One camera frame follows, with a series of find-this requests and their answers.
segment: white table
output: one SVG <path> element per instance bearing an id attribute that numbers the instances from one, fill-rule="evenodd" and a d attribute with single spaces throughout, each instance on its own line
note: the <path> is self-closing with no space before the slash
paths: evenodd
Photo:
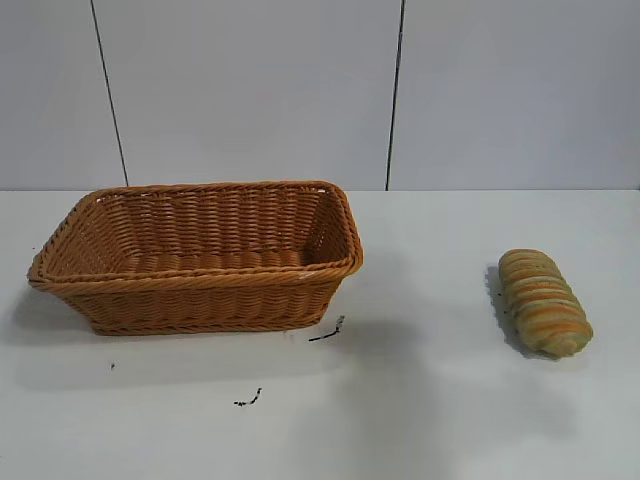
<path id="1" fill-rule="evenodd" d="M 0 478 L 640 478 L 640 192 L 354 192 L 365 266 L 320 325 L 151 338 L 95 336 L 26 284 L 81 195 L 0 193 Z M 579 356 L 505 343 L 514 247 L 574 287 Z"/>

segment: toy bread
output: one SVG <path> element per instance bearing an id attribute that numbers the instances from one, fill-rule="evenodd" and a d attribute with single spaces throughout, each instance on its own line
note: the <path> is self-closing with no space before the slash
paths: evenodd
<path id="1" fill-rule="evenodd" d="M 593 337 L 580 302 L 555 262 L 537 250 L 510 250 L 498 266 L 503 298 L 521 341 L 533 351 L 568 357 Z"/>

